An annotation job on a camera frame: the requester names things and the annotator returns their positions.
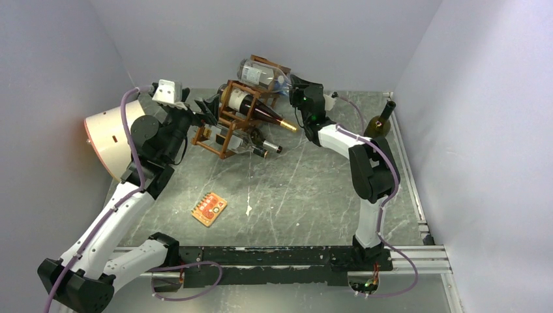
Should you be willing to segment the brown bottle gold foil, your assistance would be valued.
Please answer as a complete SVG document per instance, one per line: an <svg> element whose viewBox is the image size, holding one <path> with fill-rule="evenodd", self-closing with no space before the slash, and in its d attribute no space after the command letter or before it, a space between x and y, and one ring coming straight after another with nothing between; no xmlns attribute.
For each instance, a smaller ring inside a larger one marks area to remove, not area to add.
<svg viewBox="0 0 553 313"><path fill-rule="evenodd" d="M230 87L228 84L222 84L218 88L218 94L221 100L223 100L224 95L229 94L227 107L238 113L247 116L254 104L251 117L297 132L297 127L285 120L275 110L259 99L254 101L254 96L251 93L236 87Z"/></svg>

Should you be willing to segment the brown wooden wine rack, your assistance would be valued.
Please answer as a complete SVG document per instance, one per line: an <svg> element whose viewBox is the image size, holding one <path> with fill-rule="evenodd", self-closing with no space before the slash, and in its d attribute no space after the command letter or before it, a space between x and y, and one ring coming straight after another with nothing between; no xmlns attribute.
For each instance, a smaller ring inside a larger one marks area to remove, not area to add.
<svg viewBox="0 0 553 313"><path fill-rule="evenodd" d="M249 58L246 58L246 59L252 59L252 60L255 60L255 61L262 61L262 62L270 64L270 65L278 66L278 67L280 67L284 70L289 70L289 74L291 74L291 69L290 68L285 67L283 65L280 65L278 63L274 63L274 62L272 62L272 61L270 61L266 58L263 58L263 57L260 57L260 56L257 56L257 55L251 55ZM241 83L238 80L238 78L236 78L235 80L229 80L227 83L224 83L224 84L228 84L230 87L236 87L236 88L242 89L242 90L244 90L248 93L251 93L254 96L254 101L259 99L265 105L268 105L273 110L274 110L276 101L280 98L280 96L282 96L282 95L277 94L277 93L263 92L262 90L260 90L258 88L251 87L249 85ZM253 107L251 107L248 115L245 116L241 113L238 113L238 112L228 108L227 107L228 99L229 99L229 94L224 95L223 100L220 99L219 118L218 118L218 124L217 124L217 125L223 125L223 126L228 127L230 129L230 134L228 135L227 141L225 142L224 146L221 147L221 146L217 145L215 142L209 140L209 138L204 134L204 131L207 128L208 125L205 125L203 127L199 127L196 131L195 136L192 139L192 144L193 145L203 147L204 149L216 154L221 159L225 159L225 158L228 158L230 156L237 155L233 152L225 152L226 146L228 144L228 140L230 138L230 135L232 134L232 132L234 130L242 130L243 132L246 132L248 135L250 135L251 128L260 129L261 124L266 123L264 121L261 121L261 120L258 120L258 119L255 119L255 118L251 117L252 110L254 108L254 104L253 104Z"/></svg>

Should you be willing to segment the clear bottle white label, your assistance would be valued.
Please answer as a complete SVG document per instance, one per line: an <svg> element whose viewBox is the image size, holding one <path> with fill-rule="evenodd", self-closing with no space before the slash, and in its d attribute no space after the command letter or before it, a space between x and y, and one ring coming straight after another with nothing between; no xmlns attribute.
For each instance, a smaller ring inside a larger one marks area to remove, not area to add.
<svg viewBox="0 0 553 313"><path fill-rule="evenodd" d="M289 70L262 61L243 59L237 70L241 83L258 88L263 92L288 96L291 87Z"/></svg>

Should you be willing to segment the dark green wine bottle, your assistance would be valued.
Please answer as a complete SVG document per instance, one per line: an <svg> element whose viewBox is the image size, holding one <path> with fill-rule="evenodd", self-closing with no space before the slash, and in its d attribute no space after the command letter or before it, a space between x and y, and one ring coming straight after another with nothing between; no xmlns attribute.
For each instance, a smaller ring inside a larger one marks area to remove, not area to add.
<svg viewBox="0 0 553 313"><path fill-rule="evenodd" d="M389 119L396 108L396 103L388 100L383 108L383 111L374 116L367 124L363 136L369 138L377 138L380 136L386 137L391 129Z"/></svg>

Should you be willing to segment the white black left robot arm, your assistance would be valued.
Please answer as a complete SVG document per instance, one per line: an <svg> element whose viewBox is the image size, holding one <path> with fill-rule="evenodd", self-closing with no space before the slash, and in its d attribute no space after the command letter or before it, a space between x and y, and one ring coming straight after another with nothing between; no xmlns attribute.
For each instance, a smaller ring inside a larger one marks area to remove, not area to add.
<svg viewBox="0 0 553 313"><path fill-rule="evenodd" d="M130 95L152 93L167 113L164 122L143 115L129 122ZM130 163L111 200L85 233L58 259L46 258L37 273L48 298L44 311L54 301L74 312L102 312L123 286L143 273L182 271L188 267L179 252L179 242L163 233L148 237L138 248L112 258L118 242L137 216L150 208L171 179L185 153L190 127L215 125L220 98L199 100L200 113L181 102L177 91L162 100L160 85L136 87L124 94L119 119L130 148Z"/></svg>

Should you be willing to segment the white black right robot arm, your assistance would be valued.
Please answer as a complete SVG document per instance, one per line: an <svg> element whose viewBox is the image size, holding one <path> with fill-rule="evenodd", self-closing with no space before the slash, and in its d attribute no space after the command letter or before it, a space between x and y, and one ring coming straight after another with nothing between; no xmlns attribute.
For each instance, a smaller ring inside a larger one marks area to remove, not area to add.
<svg viewBox="0 0 553 313"><path fill-rule="evenodd" d="M320 83L292 74L288 94L290 104L301 114L308 141L344 156L350 164L353 189L361 205L351 259L356 268L367 270L385 252L381 234L384 209L399 188L400 177L389 144L383 137L364 137L332 121Z"/></svg>

